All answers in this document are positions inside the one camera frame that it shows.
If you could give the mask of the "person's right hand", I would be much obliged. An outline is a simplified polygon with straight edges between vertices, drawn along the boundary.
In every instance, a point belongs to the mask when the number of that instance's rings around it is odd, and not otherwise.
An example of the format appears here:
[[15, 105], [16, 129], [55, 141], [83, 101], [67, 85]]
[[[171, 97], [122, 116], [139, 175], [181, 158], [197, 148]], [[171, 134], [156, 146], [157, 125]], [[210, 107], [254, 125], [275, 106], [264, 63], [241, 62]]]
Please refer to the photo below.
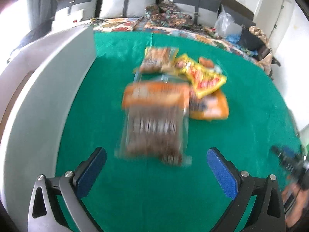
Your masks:
[[282, 199], [288, 199], [288, 193], [291, 192], [295, 196], [294, 207], [289, 215], [286, 216], [285, 222], [288, 228], [294, 226], [302, 217], [305, 204], [308, 199], [308, 190], [302, 190], [296, 183], [289, 184], [282, 192]]

